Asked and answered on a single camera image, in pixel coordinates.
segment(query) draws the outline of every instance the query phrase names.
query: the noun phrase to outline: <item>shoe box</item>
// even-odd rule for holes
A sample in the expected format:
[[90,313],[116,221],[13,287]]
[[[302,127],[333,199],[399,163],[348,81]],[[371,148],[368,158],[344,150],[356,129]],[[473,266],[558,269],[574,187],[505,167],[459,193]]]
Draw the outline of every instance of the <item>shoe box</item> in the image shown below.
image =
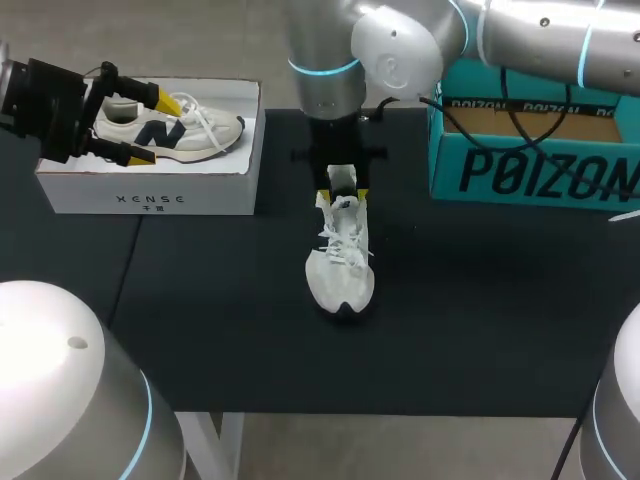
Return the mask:
[[138,78],[200,105],[243,117],[240,140],[211,160],[120,167],[100,157],[41,159],[36,176],[57,213],[133,215],[253,215],[265,117],[259,82],[208,78]]
[[[468,81],[471,74],[477,81]],[[525,142],[506,111],[499,77],[499,69],[467,61],[449,72],[434,98],[484,145],[519,147]],[[516,110],[532,138],[547,132],[564,109],[565,87],[560,83],[509,72],[508,86],[514,99],[509,108]],[[607,191],[563,175],[531,148],[506,153],[477,148],[441,112],[430,108],[431,196],[614,212],[640,209],[640,199],[624,195],[637,191],[640,181],[640,99],[571,88],[564,122],[540,148],[564,169]]]

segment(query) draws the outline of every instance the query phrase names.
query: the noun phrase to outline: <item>navy n logo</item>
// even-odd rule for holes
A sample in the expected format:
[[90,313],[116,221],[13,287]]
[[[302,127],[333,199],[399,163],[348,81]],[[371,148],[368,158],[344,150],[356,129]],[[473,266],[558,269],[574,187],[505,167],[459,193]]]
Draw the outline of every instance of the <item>navy n logo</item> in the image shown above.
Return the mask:
[[176,148],[185,131],[184,125],[177,121],[169,135],[167,135],[167,124],[165,122],[150,120],[142,127],[134,142],[146,147],[151,143],[151,140],[155,140],[158,147]]

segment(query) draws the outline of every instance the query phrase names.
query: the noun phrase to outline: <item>black cable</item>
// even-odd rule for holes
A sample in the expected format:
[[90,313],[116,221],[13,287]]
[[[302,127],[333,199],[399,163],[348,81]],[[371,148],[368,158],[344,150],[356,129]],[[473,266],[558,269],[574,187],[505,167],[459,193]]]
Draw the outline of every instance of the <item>black cable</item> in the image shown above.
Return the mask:
[[[507,70],[505,68],[502,68],[500,70],[500,86],[501,86],[501,89],[502,89],[502,98],[503,98],[503,100],[508,101],[508,99],[509,99],[509,90],[507,88]],[[575,180],[577,182],[580,182],[580,183],[583,183],[585,185],[588,185],[591,188],[595,188],[596,190],[600,190],[601,192],[608,193],[609,195],[618,195],[620,198],[622,198],[622,197],[640,198],[640,194],[638,194],[638,193],[626,192],[626,191],[621,190],[619,188],[607,187],[606,185],[602,185],[601,183],[594,182],[590,178],[578,175],[573,170],[565,167],[561,162],[559,162],[555,158],[550,157],[549,155],[547,155],[533,141],[533,139],[529,136],[529,134],[526,132],[526,130],[524,129],[524,127],[522,126],[522,124],[518,120],[518,117],[516,116],[515,112],[513,112],[512,110],[507,109],[507,113],[509,114],[509,118],[511,119],[511,123],[513,123],[513,126],[516,127],[516,130],[518,130],[518,133],[520,134],[520,136],[522,138],[524,138],[524,140],[529,144],[529,146],[538,155],[542,156],[542,159],[545,162],[548,162],[551,165],[553,165],[554,167],[556,167],[564,175],[567,175],[568,177],[571,177],[573,180]]]
[[89,70],[87,73],[85,73],[83,75],[84,78],[87,78],[87,76],[91,75],[93,72],[96,72],[98,70],[100,70],[102,67],[96,67],[96,68],[92,68],[91,70]]
[[[553,135],[556,130],[558,130],[558,128],[560,128],[560,125],[562,125],[562,122],[564,122],[564,119],[567,116],[567,111],[569,110],[569,106],[571,105],[571,88],[569,87],[569,85],[565,86],[565,93],[566,93],[566,102],[565,102],[565,108],[562,110],[562,113],[560,114],[560,117],[558,118],[558,120],[556,120],[556,122],[551,126],[551,128],[549,130],[547,130],[544,134],[540,135],[538,138],[536,138],[535,140],[531,140],[531,142],[527,142],[523,145],[519,145],[517,147],[491,147],[489,145],[485,145],[482,142],[480,142],[479,140],[477,140],[476,138],[474,138],[461,124],[460,122],[458,122],[458,120],[447,110],[445,110],[444,108],[442,108],[442,106],[429,99],[429,98],[424,98],[424,97],[420,97],[420,102],[425,103],[427,105],[431,105],[432,107],[436,108],[437,110],[439,110],[440,112],[442,112],[442,114],[447,117],[449,119],[449,121],[458,129],[458,131],[462,134],[462,136],[464,136],[467,140],[469,140],[473,145],[475,145],[476,147],[478,147],[481,150],[487,150],[490,152],[497,152],[497,153],[515,153],[515,152],[521,152],[522,150],[526,150],[528,148],[531,148],[532,144],[533,145],[538,145],[539,143],[544,142],[547,138],[549,138],[551,135]],[[393,98],[393,97],[389,97],[384,99],[382,102],[380,102],[380,105],[378,105],[378,107],[376,108],[375,112],[373,113],[373,115],[371,117],[369,117],[370,120],[372,121],[380,121],[382,119],[382,111],[384,110],[384,107],[387,106],[390,103],[393,102],[397,102],[399,101],[397,98]]]

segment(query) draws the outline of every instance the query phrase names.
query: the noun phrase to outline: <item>blue led ring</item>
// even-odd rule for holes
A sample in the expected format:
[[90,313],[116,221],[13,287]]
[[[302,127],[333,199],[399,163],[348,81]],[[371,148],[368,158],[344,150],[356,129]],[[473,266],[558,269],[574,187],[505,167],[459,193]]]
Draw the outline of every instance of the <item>blue led ring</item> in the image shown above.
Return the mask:
[[302,73],[303,75],[309,75],[311,77],[329,77],[331,75],[339,75],[355,67],[358,63],[360,63],[360,60],[356,58],[353,62],[348,63],[344,67],[334,68],[333,70],[307,70],[306,68],[297,66],[295,63],[289,60],[289,65],[291,65],[291,68],[293,68],[296,72]]
[[596,393],[593,396],[593,429],[596,432],[596,438],[598,439],[598,443],[600,444],[600,449],[602,450],[602,453],[604,454],[605,458],[609,462],[609,465],[611,465],[611,468],[613,469],[614,472],[616,472],[620,480],[627,480],[627,477],[624,476],[624,474],[620,471],[620,469],[616,465],[616,462],[614,462],[613,458],[611,458],[611,455],[609,455],[609,452],[605,448],[604,442],[602,441],[602,437],[600,436],[600,430],[598,429],[598,419],[596,418],[596,400],[598,398],[599,389],[600,389],[600,385],[598,385],[598,387],[596,388]]
[[[594,15],[598,14],[598,11],[604,7],[606,0],[600,0],[596,6]],[[584,43],[582,44],[582,52],[580,52],[580,64],[578,65],[578,85],[584,88],[584,68],[587,63],[587,52],[589,50],[589,43],[591,42],[591,35],[593,35],[593,22],[589,22],[587,27],[587,34],[584,36]]]
[[144,426],[144,432],[142,433],[142,438],[140,439],[140,444],[138,445],[138,449],[136,453],[133,455],[131,462],[125,469],[125,471],[120,475],[119,480],[127,480],[133,469],[136,467],[138,461],[140,460],[140,456],[144,451],[144,447],[147,444],[147,439],[149,438],[149,431],[151,430],[151,419],[153,418],[153,402],[151,401],[151,387],[149,387],[149,382],[147,381],[147,377],[144,376],[144,373],[140,371],[142,374],[142,379],[144,380],[144,384],[147,387],[147,402],[149,404],[149,409],[147,411],[147,423]]
[[469,46],[469,24],[467,23],[467,19],[465,18],[464,13],[462,13],[462,10],[460,9],[456,1],[449,0],[449,3],[453,6],[453,8],[456,9],[458,14],[460,15],[460,18],[462,19],[462,23],[464,24],[464,48],[462,49],[462,52],[460,52],[460,55],[464,55],[464,52],[467,51],[467,47]]

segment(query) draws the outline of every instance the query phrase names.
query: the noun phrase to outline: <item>white shoe box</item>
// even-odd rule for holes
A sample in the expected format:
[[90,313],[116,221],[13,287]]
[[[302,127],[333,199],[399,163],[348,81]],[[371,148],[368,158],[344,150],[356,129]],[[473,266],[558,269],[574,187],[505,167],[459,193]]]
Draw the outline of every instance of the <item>white shoe box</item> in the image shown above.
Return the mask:
[[253,215],[265,118],[260,84],[248,80],[138,78],[168,93],[186,92],[203,106],[240,115],[242,137],[211,160],[120,167],[94,155],[66,164],[41,159],[36,175],[57,213]]

